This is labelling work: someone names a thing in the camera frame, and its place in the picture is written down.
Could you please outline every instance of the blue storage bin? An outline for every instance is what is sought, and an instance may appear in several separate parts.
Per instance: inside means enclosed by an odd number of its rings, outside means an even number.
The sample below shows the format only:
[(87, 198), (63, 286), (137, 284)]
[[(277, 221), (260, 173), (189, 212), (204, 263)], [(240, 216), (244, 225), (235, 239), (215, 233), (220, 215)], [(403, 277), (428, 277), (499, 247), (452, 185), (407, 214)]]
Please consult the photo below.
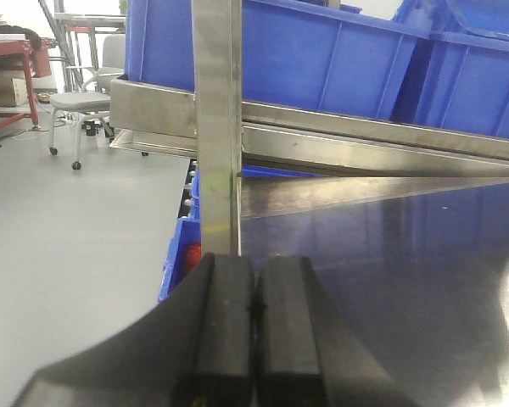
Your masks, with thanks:
[[(389, 119), (428, 31), (295, 0), (244, 0), (246, 99)], [(131, 81), (194, 90), (190, 0), (130, 7)]]
[(509, 138), (509, 42), (448, 32), (432, 40), (413, 58), (394, 120)]
[(202, 240), (199, 220), (181, 218), (177, 220), (176, 232), (168, 247), (164, 262), (164, 276), (160, 286), (158, 300), (164, 301), (182, 279), (184, 254), (188, 245)]
[(405, 0), (394, 21), (414, 24), (416, 14), (435, 31), (452, 31), (509, 41), (509, 0)]

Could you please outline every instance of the metal rail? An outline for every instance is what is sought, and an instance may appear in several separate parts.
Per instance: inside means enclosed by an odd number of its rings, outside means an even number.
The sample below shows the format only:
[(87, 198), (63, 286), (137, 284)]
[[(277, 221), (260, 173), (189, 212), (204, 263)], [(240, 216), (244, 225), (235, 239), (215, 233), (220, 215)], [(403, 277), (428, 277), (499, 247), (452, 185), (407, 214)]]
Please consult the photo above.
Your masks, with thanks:
[[(112, 123), (133, 130), (114, 147), (197, 156), (191, 92), (122, 80), (112, 87)], [(347, 175), (509, 176), (507, 140), (252, 102), (243, 102), (242, 116), (244, 158), (268, 166)]]
[(193, 0), (202, 247), (239, 254), (242, 2)]

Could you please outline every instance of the cardboard box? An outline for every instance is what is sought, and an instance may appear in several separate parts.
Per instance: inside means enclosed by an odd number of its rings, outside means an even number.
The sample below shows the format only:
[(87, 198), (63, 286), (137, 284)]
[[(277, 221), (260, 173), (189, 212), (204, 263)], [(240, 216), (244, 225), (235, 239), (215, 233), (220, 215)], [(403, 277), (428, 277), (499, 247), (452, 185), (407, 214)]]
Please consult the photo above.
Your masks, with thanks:
[(28, 103), (26, 81), (0, 76), (0, 106), (14, 108)]

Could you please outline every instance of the red table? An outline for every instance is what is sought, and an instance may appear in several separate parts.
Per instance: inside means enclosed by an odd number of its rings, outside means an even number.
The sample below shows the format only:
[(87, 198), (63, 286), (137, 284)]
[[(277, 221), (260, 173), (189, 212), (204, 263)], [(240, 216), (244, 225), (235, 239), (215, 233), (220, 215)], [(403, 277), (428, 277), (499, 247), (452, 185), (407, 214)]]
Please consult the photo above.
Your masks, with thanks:
[(30, 113), (0, 113), (0, 129), (7, 125), (11, 125), (16, 121), (30, 118), (32, 124), (37, 127), (39, 125), (39, 116), (36, 107), (36, 95), (34, 94), (34, 86), (32, 84), (31, 61), (35, 71), (35, 77), (43, 77), (51, 75), (51, 65), (49, 63), (48, 49), (55, 47), (53, 40), (48, 38), (42, 39), (42, 49), (37, 51), (28, 40), (17, 41), (0, 41), (0, 57), (11, 55), (18, 56), (21, 66), (11, 66), (8, 70), (23, 70), (26, 80), (26, 91), (28, 93), (28, 102), (31, 106)]

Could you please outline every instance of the concrete floor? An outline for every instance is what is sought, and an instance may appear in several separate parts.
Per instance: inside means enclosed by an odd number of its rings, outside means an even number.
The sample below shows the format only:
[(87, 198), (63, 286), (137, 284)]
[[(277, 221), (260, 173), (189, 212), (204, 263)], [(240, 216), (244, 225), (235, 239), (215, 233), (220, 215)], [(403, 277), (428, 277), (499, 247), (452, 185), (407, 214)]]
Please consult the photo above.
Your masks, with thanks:
[(73, 171), (70, 131), (57, 130), (56, 157), (47, 133), (1, 141), (0, 407), (36, 368), (156, 304), (188, 161), (99, 148), (84, 137), (83, 168)]

